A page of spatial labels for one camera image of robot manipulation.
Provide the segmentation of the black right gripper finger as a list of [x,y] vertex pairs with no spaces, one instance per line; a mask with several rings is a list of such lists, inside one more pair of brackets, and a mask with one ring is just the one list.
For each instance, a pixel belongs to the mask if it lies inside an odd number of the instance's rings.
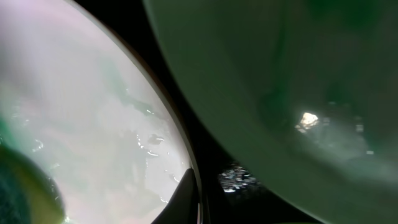
[[197,224],[198,204],[197,182],[193,169],[189,168],[152,224]]

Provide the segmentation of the mint green plate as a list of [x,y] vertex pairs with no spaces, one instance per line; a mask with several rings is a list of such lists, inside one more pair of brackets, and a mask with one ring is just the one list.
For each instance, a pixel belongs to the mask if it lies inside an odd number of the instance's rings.
[[397,2],[145,1],[219,144],[325,223],[397,222]]

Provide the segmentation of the green yellow sponge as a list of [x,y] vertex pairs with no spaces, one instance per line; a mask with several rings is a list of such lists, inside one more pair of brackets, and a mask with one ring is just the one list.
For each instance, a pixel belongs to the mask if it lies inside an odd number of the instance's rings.
[[56,183],[28,157],[1,146],[1,224],[61,224],[63,198]]

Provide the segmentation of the white plate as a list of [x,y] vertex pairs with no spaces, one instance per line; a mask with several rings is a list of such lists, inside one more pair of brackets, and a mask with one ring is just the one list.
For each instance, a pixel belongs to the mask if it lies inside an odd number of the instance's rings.
[[192,166],[148,69],[74,1],[1,1],[1,138],[55,181],[65,223],[152,223]]

